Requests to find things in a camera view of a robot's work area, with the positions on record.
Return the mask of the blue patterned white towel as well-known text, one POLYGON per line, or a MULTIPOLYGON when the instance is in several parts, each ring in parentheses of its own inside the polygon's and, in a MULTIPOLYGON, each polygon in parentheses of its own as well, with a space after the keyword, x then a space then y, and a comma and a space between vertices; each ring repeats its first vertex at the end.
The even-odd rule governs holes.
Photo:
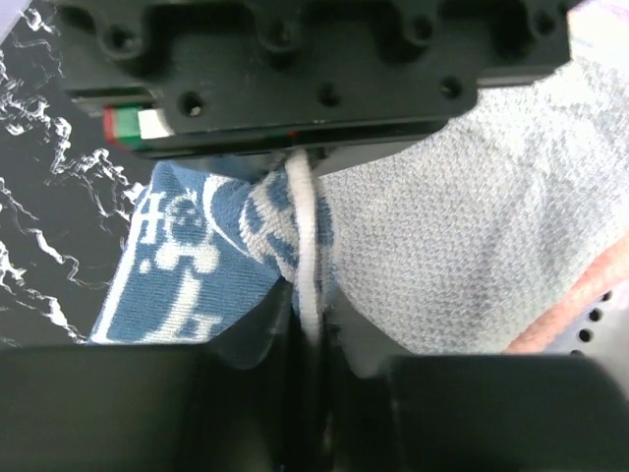
POLYGON ((315 347, 337 286, 335 229, 302 150, 255 183, 158 163, 88 340, 203 343, 282 279, 294 288, 292 308, 315 347))

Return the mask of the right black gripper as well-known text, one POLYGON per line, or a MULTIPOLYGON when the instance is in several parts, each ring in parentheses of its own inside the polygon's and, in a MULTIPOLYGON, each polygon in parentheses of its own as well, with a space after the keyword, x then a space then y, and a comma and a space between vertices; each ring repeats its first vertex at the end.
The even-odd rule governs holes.
POLYGON ((138 157, 257 180, 377 160, 569 61, 570 1, 57 1, 62 90, 138 157))

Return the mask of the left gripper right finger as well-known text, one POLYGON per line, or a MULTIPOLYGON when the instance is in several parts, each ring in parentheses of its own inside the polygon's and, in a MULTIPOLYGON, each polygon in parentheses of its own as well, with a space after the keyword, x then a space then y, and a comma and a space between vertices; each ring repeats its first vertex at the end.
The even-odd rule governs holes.
POLYGON ((325 316, 338 471, 624 471, 628 402, 571 355, 419 355, 339 295, 325 316))

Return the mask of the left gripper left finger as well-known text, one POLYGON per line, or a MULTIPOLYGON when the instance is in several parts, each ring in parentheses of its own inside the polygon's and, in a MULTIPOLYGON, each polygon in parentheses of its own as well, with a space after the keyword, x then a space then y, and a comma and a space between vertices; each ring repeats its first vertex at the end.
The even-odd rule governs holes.
POLYGON ((290 464, 292 287, 205 344, 1 354, 5 471, 278 471, 290 464))

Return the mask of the pink towel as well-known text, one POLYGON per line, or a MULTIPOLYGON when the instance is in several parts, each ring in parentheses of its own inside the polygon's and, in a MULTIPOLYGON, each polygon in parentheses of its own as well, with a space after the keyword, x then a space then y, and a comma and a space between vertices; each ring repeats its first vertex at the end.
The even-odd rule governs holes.
POLYGON ((628 279, 628 235, 605 249, 563 298, 545 311, 505 349, 508 354, 542 352, 600 296, 628 279))

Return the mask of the cream white towel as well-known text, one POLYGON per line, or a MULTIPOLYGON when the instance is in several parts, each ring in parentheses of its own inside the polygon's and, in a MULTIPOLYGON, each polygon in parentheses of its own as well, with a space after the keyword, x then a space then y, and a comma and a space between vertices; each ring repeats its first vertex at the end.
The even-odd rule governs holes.
POLYGON ((340 282, 416 352, 500 352, 628 235, 628 65, 576 55, 442 133, 328 175, 340 282))

